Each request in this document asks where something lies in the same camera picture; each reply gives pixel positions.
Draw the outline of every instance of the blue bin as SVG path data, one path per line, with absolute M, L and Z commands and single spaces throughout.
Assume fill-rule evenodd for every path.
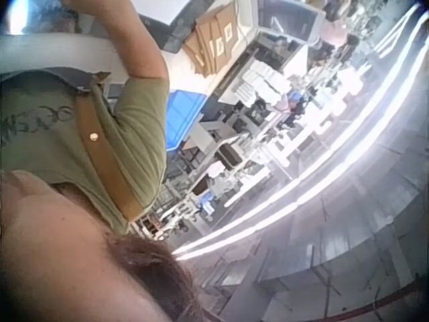
M 179 147 L 207 98 L 206 95 L 186 91 L 175 91 L 170 95 L 166 122 L 167 151 Z

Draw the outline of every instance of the person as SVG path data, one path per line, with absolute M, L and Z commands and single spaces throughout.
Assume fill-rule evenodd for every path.
M 166 63 L 130 0 L 65 4 L 105 26 L 129 73 L 113 111 L 95 83 L 86 107 L 97 112 L 123 176 L 147 210 L 166 167 Z M 79 134 L 78 89 L 60 76 L 31 70 L 2 78 L 2 317 L 203 321 L 190 274 L 170 250 L 126 234 L 129 221 Z M 98 135 L 90 138 L 95 144 Z

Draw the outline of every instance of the raised arm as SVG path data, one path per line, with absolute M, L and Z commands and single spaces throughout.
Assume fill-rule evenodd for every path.
M 63 2 L 71 9 L 95 16 L 104 25 L 129 76 L 168 79 L 168 69 L 161 50 L 130 0 Z

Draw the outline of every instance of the leather strap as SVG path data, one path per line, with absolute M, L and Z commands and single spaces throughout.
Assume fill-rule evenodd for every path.
M 134 222 L 143 215 L 144 209 L 135 198 L 104 135 L 90 93 L 77 96 L 75 114 L 80 137 L 104 188 L 124 218 L 129 223 Z

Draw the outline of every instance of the olive green t-shirt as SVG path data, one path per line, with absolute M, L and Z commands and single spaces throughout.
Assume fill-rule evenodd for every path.
M 168 82 L 130 78 L 111 112 L 98 87 L 93 99 L 104 133 L 137 200 L 149 208 L 166 165 Z M 127 222 L 110 199 L 80 140 L 76 90 L 47 72 L 25 72 L 1 83 L 1 167 L 26 170 L 48 184 L 75 184 L 118 233 Z

